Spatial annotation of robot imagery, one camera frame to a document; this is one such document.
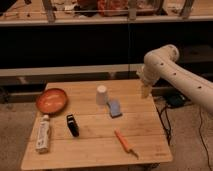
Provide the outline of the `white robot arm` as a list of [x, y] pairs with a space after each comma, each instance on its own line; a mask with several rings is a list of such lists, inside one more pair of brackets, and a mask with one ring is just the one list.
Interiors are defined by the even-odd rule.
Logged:
[[144, 63], [137, 71], [142, 97], [146, 98], [152, 86], [163, 78], [213, 117], [213, 83], [177, 65], [179, 56], [179, 50], [172, 44], [145, 54]]

